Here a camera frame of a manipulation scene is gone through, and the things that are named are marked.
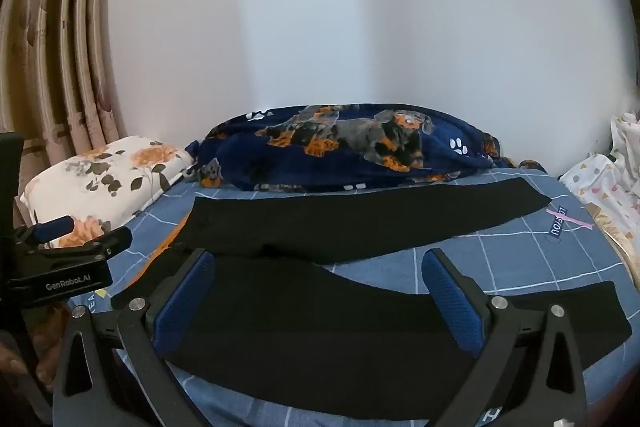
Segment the left hand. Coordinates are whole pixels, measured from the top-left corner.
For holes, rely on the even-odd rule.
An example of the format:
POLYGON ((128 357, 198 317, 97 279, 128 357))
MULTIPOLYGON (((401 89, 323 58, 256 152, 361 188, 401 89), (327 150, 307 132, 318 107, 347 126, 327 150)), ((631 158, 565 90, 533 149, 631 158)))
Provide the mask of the left hand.
MULTIPOLYGON (((38 321, 29 329, 32 344, 39 362, 36 369, 38 381, 47 389, 53 390, 58 359, 62 349, 63 337, 70 310, 66 305, 57 305, 47 309, 47 315, 40 313, 38 321)), ((1 373, 11 376, 26 376, 28 369, 19 355, 4 343, 1 343, 1 373)))

